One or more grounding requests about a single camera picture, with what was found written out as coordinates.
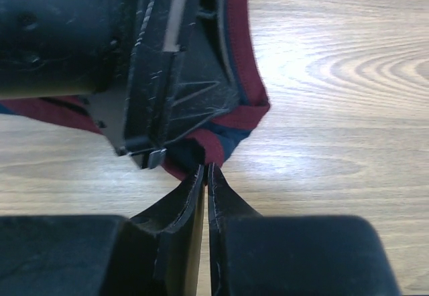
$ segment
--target wooden table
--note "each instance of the wooden table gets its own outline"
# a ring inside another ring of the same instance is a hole
[[[231,186],[263,214],[365,217],[404,293],[428,294],[429,0],[250,0],[250,12],[272,110],[223,168]],[[6,116],[0,174],[1,214],[131,216],[177,184],[100,136]]]

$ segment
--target maroon cloth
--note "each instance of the maroon cloth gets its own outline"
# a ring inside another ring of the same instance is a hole
[[[246,104],[240,105],[233,112],[213,119],[215,125],[230,130],[252,130],[256,128],[262,117],[269,110],[268,97],[257,70],[251,36],[247,0],[227,0],[227,31],[229,49],[238,81],[241,83],[242,94]],[[65,96],[61,101],[80,105],[77,98]],[[1,102],[16,114],[24,115],[44,122],[65,127],[83,129],[101,133],[90,117],[77,114],[65,106],[58,106],[41,99],[4,100]],[[197,129],[187,139],[194,139],[205,150],[204,162],[216,163],[221,166],[225,162],[225,139],[210,129]],[[177,165],[167,159],[164,168],[178,179],[185,173]]]

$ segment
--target garment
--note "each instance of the garment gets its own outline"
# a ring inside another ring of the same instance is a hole
[[[226,0],[224,29],[233,74],[239,82],[239,106],[216,117],[185,139],[167,146],[164,168],[182,179],[200,163],[222,165],[269,110],[257,71],[249,32],[247,0]],[[23,115],[44,122],[101,133],[73,96],[0,101],[0,113]]]

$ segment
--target light brown wood floor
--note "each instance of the light brown wood floor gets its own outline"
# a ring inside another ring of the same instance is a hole
[[[249,6],[273,107],[223,168],[231,186],[264,214],[366,217],[404,293],[429,293],[429,0]],[[1,214],[131,216],[177,184],[100,136],[19,117],[0,117],[0,172]]]

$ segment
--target black cylinder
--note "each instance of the black cylinder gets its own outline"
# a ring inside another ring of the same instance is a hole
[[[0,99],[108,87],[137,0],[0,0]]]

